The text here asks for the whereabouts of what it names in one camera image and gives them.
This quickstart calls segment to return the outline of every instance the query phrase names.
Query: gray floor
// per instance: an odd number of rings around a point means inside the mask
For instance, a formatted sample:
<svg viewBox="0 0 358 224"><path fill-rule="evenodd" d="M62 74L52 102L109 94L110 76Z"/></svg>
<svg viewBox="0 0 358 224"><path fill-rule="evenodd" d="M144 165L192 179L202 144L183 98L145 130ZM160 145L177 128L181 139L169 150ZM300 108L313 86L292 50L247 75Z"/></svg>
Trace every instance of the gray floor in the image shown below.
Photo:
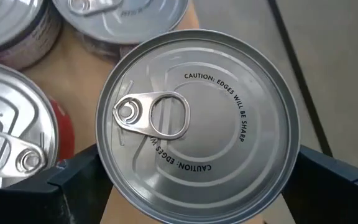
<svg viewBox="0 0 358 224"><path fill-rule="evenodd" d="M278 0L334 157L358 167L358 0Z"/></svg>
<svg viewBox="0 0 358 224"><path fill-rule="evenodd" d="M335 158L358 166L358 1L277 0ZM194 0L201 28L238 37L265 54L293 92L302 144L319 150L267 0ZM294 223L282 197L262 214Z"/></svg>

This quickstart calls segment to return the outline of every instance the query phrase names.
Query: aluminum lid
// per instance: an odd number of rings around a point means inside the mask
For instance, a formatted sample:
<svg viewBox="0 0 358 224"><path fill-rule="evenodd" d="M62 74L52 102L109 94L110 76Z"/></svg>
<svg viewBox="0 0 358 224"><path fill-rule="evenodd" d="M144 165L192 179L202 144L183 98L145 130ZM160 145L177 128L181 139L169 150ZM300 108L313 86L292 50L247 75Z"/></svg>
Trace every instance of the aluminum lid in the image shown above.
<svg viewBox="0 0 358 224"><path fill-rule="evenodd" d="M300 144L278 70L251 46L206 30L136 47L107 79L96 116L114 185L167 223L253 217L280 193Z"/></svg>
<svg viewBox="0 0 358 224"><path fill-rule="evenodd" d="M53 166L57 145L57 120L46 96L28 78L0 65L0 187Z"/></svg>
<svg viewBox="0 0 358 224"><path fill-rule="evenodd" d="M176 27L188 0L53 0L80 32L113 44L138 44Z"/></svg>
<svg viewBox="0 0 358 224"><path fill-rule="evenodd" d="M0 46L16 38L37 17L43 0L0 0Z"/></svg>

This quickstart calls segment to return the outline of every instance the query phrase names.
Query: pull tab rivet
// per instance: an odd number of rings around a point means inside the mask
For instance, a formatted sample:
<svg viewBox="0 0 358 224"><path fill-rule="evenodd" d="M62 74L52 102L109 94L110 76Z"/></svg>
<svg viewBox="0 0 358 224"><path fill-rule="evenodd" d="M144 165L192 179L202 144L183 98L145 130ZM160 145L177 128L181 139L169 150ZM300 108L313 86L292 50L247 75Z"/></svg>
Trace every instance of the pull tab rivet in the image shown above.
<svg viewBox="0 0 358 224"><path fill-rule="evenodd" d="M27 170L36 168L40 163L40 158L35 152L30 152L24 156L23 167Z"/></svg>
<svg viewBox="0 0 358 224"><path fill-rule="evenodd" d="M76 0L76 1L73 1L73 3L71 5L72 5L73 9L85 10L85 9L89 8L89 1L88 0Z"/></svg>
<svg viewBox="0 0 358 224"><path fill-rule="evenodd" d="M123 118L128 118L131 115L131 113L132 113L132 109L127 105L122 106L122 108L119 110L119 114Z"/></svg>

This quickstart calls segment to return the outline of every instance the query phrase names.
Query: wooden surface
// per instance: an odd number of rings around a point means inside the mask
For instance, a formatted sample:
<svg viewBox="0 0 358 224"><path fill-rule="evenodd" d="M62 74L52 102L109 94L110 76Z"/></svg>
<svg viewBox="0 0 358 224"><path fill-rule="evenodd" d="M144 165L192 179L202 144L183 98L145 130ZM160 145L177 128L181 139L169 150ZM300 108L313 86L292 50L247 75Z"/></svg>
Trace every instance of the wooden surface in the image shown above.
<svg viewBox="0 0 358 224"><path fill-rule="evenodd" d="M178 29L188 28L198 28L192 4L178 26ZM75 131L76 152L95 143L96 104L104 81L114 66L115 63L101 60L88 53L75 39L73 29L65 24L51 52L39 63L24 71L70 115ZM101 223L158 222L138 211L113 189ZM247 222L261 223L260 216Z"/></svg>

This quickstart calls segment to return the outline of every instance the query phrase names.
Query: pull ring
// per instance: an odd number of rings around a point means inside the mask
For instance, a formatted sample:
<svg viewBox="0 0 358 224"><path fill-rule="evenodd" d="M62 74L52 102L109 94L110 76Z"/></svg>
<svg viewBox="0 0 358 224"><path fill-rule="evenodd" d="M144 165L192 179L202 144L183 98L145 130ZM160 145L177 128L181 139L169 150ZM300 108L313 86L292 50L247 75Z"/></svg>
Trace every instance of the pull ring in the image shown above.
<svg viewBox="0 0 358 224"><path fill-rule="evenodd" d="M45 153L39 146L6 133L0 133L0 138L7 140L11 148L0 168L0 177L29 177L47 164Z"/></svg>
<svg viewBox="0 0 358 224"><path fill-rule="evenodd" d="M152 109L162 98L176 98L185 108L183 127L175 134L161 133L152 124ZM112 114L121 128L164 140L182 137L190 124L190 106L185 97L174 91L128 94L114 105Z"/></svg>
<svg viewBox="0 0 358 224"><path fill-rule="evenodd" d="M79 16L90 16L103 11L114 10L123 0L68 0L68 8Z"/></svg>

